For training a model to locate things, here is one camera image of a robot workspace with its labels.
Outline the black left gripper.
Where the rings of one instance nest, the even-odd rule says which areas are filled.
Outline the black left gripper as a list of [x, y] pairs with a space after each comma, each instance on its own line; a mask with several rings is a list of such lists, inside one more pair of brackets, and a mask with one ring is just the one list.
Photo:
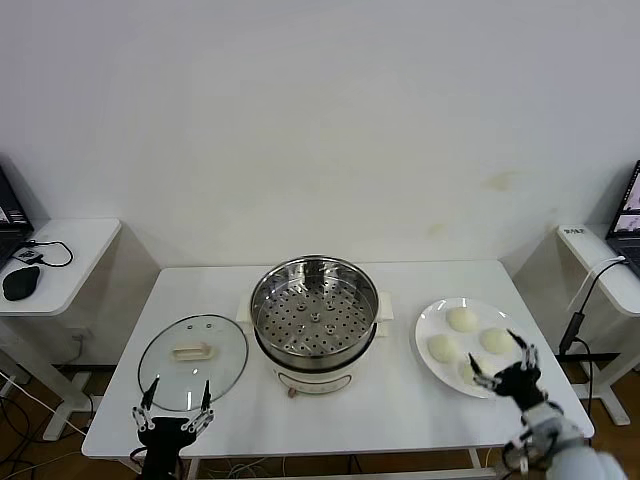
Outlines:
[[184, 479], [186, 469], [180, 452], [196, 441], [196, 433], [202, 433], [214, 420], [211, 407], [210, 381], [205, 383], [200, 412], [191, 420], [178, 417], [150, 415], [159, 376], [143, 392], [140, 404], [132, 408], [132, 417], [138, 430], [138, 440], [144, 447], [145, 457], [138, 479]]

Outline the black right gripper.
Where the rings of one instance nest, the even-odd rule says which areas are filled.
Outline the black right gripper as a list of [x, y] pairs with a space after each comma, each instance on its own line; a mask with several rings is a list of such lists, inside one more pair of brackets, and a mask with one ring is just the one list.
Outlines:
[[521, 411], [528, 411], [546, 400], [545, 394], [537, 385], [541, 378], [538, 349], [511, 329], [507, 332], [521, 349], [521, 363], [514, 363], [497, 372], [495, 376], [489, 376], [469, 353], [473, 380], [477, 385], [494, 391], [498, 396], [512, 398]]

